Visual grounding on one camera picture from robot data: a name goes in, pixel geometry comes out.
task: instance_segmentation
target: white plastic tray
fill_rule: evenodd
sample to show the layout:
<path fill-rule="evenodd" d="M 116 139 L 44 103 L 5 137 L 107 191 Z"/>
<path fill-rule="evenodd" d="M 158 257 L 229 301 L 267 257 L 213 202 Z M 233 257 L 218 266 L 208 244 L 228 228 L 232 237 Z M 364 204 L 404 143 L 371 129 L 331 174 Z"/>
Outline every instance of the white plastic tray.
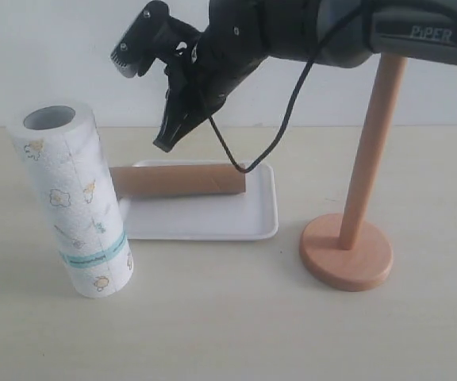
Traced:
<path fill-rule="evenodd" d="M 147 160 L 135 167 L 220 164 Z M 191 198 L 123 198 L 119 206 L 130 240 L 261 241 L 278 232 L 275 176 L 267 164 L 247 175 L 247 191 Z"/>

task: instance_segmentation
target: paper towel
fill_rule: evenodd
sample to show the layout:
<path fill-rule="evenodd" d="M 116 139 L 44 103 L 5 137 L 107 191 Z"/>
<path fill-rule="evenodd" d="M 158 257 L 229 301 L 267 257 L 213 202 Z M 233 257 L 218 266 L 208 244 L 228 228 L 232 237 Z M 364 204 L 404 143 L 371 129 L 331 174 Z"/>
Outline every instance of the paper towel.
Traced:
<path fill-rule="evenodd" d="M 133 257 L 90 107 L 67 100 L 17 115 L 7 130 L 27 168 L 75 289 L 88 298 L 121 290 Z"/>

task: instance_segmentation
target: robotic arm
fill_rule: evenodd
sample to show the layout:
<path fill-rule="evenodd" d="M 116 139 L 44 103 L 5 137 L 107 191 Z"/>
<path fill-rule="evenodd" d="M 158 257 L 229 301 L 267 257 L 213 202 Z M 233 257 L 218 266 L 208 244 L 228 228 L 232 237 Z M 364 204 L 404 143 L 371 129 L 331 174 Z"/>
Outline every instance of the robotic arm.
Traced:
<path fill-rule="evenodd" d="M 166 64 L 154 145 L 169 152 L 269 57 L 353 68 L 379 53 L 457 66 L 457 0 L 210 0 L 202 33 L 153 0 L 111 59 L 127 78 Z"/>

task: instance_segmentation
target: beige table surface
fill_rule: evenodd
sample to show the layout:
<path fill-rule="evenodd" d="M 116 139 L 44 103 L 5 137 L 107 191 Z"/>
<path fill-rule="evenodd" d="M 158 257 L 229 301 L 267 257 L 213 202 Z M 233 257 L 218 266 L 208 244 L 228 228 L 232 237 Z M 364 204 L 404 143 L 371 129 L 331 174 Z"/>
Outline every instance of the beige table surface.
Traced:
<path fill-rule="evenodd" d="M 230 129 L 242 160 L 273 129 Z M 166 155 L 155 129 L 101 129 L 111 165 L 224 159 L 201 127 Z M 291 129 L 268 160 L 280 230 L 258 243 L 132 242 L 119 294 L 79 297 L 0 129 L 0 380 L 457 380 L 457 127 L 396 127 L 367 219 L 392 240 L 388 282 L 333 291 L 298 257 L 340 212 L 360 129 Z"/>

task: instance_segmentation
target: wooden holder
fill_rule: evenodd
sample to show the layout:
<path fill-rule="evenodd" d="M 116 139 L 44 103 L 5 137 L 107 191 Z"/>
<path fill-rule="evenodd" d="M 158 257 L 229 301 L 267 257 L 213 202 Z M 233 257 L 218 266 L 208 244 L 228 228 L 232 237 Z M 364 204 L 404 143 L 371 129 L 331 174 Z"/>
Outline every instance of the wooden holder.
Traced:
<path fill-rule="evenodd" d="M 344 214 L 319 217 L 301 236 L 303 264 L 320 281 L 342 291 L 367 291 L 381 285 L 393 265 L 390 242 L 364 217 L 406 63 L 401 56 L 380 58 Z"/>

